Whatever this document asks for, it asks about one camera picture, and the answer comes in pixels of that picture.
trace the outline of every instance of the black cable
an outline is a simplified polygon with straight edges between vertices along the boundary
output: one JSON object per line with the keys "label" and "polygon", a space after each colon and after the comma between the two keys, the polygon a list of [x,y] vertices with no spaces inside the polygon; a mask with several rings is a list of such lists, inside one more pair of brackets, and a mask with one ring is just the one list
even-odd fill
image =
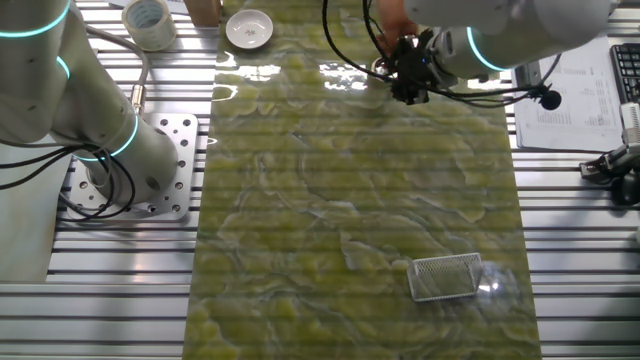
{"label": "black cable", "polygon": [[122,172],[124,173],[125,177],[129,181],[129,184],[131,185],[131,196],[130,196],[129,200],[127,201],[127,203],[122,208],[120,208],[120,210],[118,210],[116,212],[113,212],[113,213],[111,213],[109,215],[100,216],[101,213],[103,213],[111,205],[113,205],[113,197],[114,197],[114,192],[115,192],[115,190],[114,190],[115,186],[114,186],[114,180],[113,180],[114,171],[111,171],[110,175],[109,175],[109,183],[110,183],[110,186],[111,186],[109,199],[107,200],[107,203],[98,212],[96,212],[94,214],[86,213],[77,204],[73,204],[73,203],[71,203],[71,202],[69,202],[66,199],[61,197],[61,200],[62,200],[63,203],[65,203],[65,205],[70,207],[73,211],[77,212],[78,214],[84,216],[84,218],[82,218],[82,219],[58,218],[58,221],[85,222],[85,221],[88,221],[88,220],[109,219],[109,218],[113,218],[113,217],[116,217],[116,216],[122,214],[123,212],[127,211],[127,209],[129,209],[131,207],[131,205],[135,201],[135,197],[136,197],[136,190],[135,190],[136,187],[135,187],[135,182],[133,181],[133,177],[131,176],[129,171],[122,165],[122,163],[118,159],[116,159],[115,157],[111,157],[111,161],[113,161],[113,163],[116,164],[116,166],[118,166],[120,168],[120,170],[122,170]]}
{"label": "black cable", "polygon": [[378,24],[376,19],[371,17],[371,5],[372,4],[373,4],[373,0],[369,0],[369,6],[367,8],[367,11],[369,11],[369,20],[373,23],[373,25],[375,25],[376,29],[378,29],[378,32],[380,33],[380,35],[382,35],[382,40],[384,41],[385,45],[387,45],[387,48],[391,48],[389,46],[389,43],[387,42],[387,38],[384,36],[384,30],[382,30],[382,27]]}
{"label": "black cable", "polygon": [[55,164],[57,161],[59,161],[60,159],[64,158],[65,156],[71,154],[74,151],[75,150],[73,150],[73,149],[65,150],[64,152],[62,152],[58,156],[54,157],[53,159],[47,161],[44,165],[40,166],[38,169],[36,169],[31,174],[25,176],[24,178],[22,178],[20,180],[17,180],[17,181],[14,181],[12,183],[0,185],[0,190],[11,189],[11,188],[14,188],[16,186],[20,186],[20,185],[28,182],[29,180],[31,180],[31,179],[35,178],[36,176],[38,176],[41,172],[45,171],[49,166]]}
{"label": "black cable", "polygon": [[[87,151],[95,151],[95,149],[87,146],[84,148]],[[63,203],[65,203],[65,205],[67,205],[68,207],[70,207],[73,211],[79,213],[80,215],[84,216],[83,219],[58,219],[61,221],[67,221],[69,220],[69,222],[83,222],[83,221],[88,221],[88,220],[92,220],[92,219],[98,219],[100,218],[100,214],[104,213],[105,211],[107,211],[107,209],[109,209],[113,204],[114,204],[114,197],[115,197],[115,182],[113,179],[113,171],[110,171],[106,162],[104,161],[103,158],[100,157],[99,152],[97,153],[93,153],[92,154],[96,157],[96,159],[98,160],[98,162],[100,163],[100,165],[102,166],[102,168],[109,174],[109,196],[107,197],[107,202],[104,204],[104,206],[102,206],[101,208],[98,209],[98,211],[96,211],[93,214],[87,214],[84,213],[82,208],[77,205],[72,203],[71,201],[67,201],[67,199],[63,196],[60,196],[59,198],[62,200]]]}
{"label": "black cable", "polygon": [[376,34],[373,33],[373,29],[371,28],[371,14],[369,14],[370,5],[371,5],[370,1],[362,0],[362,12],[364,13],[364,25],[367,28],[367,33],[369,33],[369,37],[371,38],[371,41],[375,45],[376,49],[378,49],[380,56],[382,56],[382,59],[387,64],[387,67],[390,68],[389,65],[391,65],[391,60],[389,60],[389,57],[387,56],[387,53],[384,51],[382,46],[380,46],[378,39],[376,39]]}
{"label": "black cable", "polygon": [[13,168],[17,168],[17,167],[23,167],[23,166],[27,166],[27,165],[31,165],[31,164],[35,164],[38,163],[40,161],[44,161],[47,160],[49,158],[52,158],[58,154],[61,154],[67,150],[72,149],[73,151],[79,150],[81,149],[81,147],[78,146],[67,146],[67,147],[63,147],[61,149],[58,150],[54,150],[50,153],[44,154],[42,156],[38,156],[37,158],[33,158],[30,160],[25,160],[25,161],[21,161],[21,162],[16,162],[16,163],[10,163],[10,164],[0,164],[0,169],[13,169]]}
{"label": "black cable", "polygon": [[327,23],[328,9],[329,9],[329,0],[322,0],[322,28],[324,30],[324,35],[327,38],[327,42],[329,43],[329,46],[331,47],[331,50],[333,50],[333,52],[336,53],[336,55],[338,55],[344,62],[346,62],[347,64],[353,66],[356,70],[359,70],[359,71],[361,71],[361,72],[363,72],[363,73],[365,73],[367,75],[373,76],[373,77],[378,78],[378,79],[380,79],[382,81],[385,81],[385,82],[393,81],[393,78],[391,78],[389,76],[380,75],[378,73],[375,73],[373,71],[370,71],[368,69],[365,69],[365,68],[361,67],[360,65],[358,65],[355,62],[351,61],[351,59],[346,57],[336,47],[336,44],[333,42],[333,38],[331,38],[331,33],[329,32],[329,24]]}

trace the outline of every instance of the marble pattern surface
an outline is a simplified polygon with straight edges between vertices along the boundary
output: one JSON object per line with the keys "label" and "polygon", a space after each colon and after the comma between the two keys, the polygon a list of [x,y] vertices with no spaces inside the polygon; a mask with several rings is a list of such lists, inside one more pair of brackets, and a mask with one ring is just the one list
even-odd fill
{"label": "marble pattern surface", "polygon": [[[395,102],[318,0],[224,6],[275,34],[219,48],[184,359],[539,359],[504,110]],[[364,65],[361,18],[331,1]],[[476,297],[413,302],[409,261],[472,252]]]}

